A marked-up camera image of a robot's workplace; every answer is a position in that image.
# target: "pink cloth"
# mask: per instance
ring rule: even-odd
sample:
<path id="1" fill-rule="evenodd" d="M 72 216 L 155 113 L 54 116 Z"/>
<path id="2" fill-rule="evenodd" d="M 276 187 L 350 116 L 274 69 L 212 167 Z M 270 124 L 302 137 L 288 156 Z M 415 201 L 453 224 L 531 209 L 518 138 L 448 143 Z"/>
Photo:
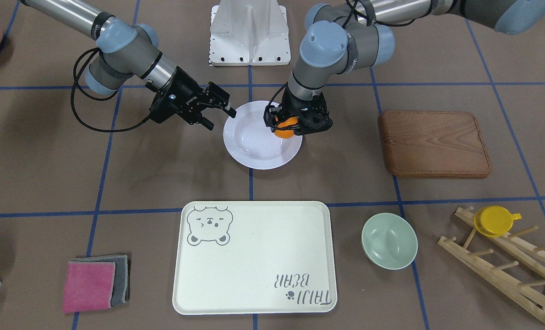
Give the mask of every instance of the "pink cloth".
<path id="1" fill-rule="evenodd" d="M 111 307 L 115 263 L 69 261 L 63 313 Z"/>

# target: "brown floor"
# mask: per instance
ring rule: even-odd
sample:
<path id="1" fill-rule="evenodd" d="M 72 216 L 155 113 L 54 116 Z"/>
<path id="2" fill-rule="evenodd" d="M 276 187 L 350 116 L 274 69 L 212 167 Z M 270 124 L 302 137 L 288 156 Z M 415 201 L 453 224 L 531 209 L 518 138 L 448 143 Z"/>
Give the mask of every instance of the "brown floor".
<path id="1" fill-rule="evenodd" d="M 224 87 L 239 106 L 268 99 L 290 66 L 207 65 L 216 0 L 92 0 L 125 21 L 149 23 L 161 50 L 199 83 Z M 283 1 L 293 60 L 314 0 Z M 545 326 L 436 242 L 469 229 L 458 206 L 520 212 L 514 230 L 545 245 L 545 18 L 518 36 L 452 15 L 396 28 L 394 57 L 370 72 L 333 77 L 325 90 L 335 121 L 304 138 L 280 169 L 247 169 L 224 148 L 225 115 L 213 132 L 179 119 L 109 136 L 80 126 L 69 107 L 71 69 L 92 40 L 12 0 L 0 0 L 9 33 L 0 50 L 0 330 L 10 329 L 487 329 Z M 78 97 L 84 119 L 132 125 L 153 94 L 135 78 L 117 99 Z M 376 119 L 384 110 L 470 111 L 493 166 L 483 180 L 394 180 L 384 169 Z M 331 210 L 339 302 L 325 314 L 183 317 L 170 302 L 180 208 L 193 200 L 319 200 Z M 412 267 L 387 271 L 364 255 L 360 230 L 380 212 L 417 231 Z M 476 238 L 474 249 L 489 243 Z M 131 299 L 98 313 L 61 313 L 67 261 L 127 253 Z M 511 261 L 502 253 L 486 257 Z M 523 280 L 528 272 L 511 270 Z"/>

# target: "orange fruit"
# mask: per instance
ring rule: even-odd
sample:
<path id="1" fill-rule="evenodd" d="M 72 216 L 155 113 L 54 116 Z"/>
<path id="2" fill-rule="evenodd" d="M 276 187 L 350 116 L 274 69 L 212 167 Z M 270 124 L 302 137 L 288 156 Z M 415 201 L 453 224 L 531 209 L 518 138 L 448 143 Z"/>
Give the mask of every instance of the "orange fruit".
<path id="1" fill-rule="evenodd" d="M 287 119 L 284 123 L 280 123 L 278 127 L 279 128 L 287 127 L 287 126 L 295 125 L 296 123 L 298 123 L 297 117 L 291 117 Z M 279 138 L 291 138 L 295 135 L 293 130 L 275 130 L 274 134 L 278 136 Z"/>

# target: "gray cloth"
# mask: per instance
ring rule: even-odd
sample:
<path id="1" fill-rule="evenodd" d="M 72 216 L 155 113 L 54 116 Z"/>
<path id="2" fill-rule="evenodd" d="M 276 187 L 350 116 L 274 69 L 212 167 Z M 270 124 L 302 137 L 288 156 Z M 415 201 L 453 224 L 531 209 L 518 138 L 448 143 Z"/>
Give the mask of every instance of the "gray cloth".
<path id="1" fill-rule="evenodd" d="M 116 263 L 111 305 L 114 307 L 126 303 L 126 296 L 128 294 L 128 255 L 112 254 L 101 257 L 76 258 L 71 259 L 71 261 L 105 261 Z"/>

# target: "light green bowl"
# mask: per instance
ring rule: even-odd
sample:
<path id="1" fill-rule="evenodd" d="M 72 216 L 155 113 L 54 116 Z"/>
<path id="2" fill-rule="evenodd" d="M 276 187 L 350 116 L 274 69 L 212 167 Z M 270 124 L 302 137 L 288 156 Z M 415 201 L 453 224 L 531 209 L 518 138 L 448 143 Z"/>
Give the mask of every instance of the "light green bowl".
<path id="1" fill-rule="evenodd" d="M 373 263 L 388 270 L 400 270 L 415 260 L 417 236 L 402 217 L 379 213 L 362 228 L 362 247 Z"/>

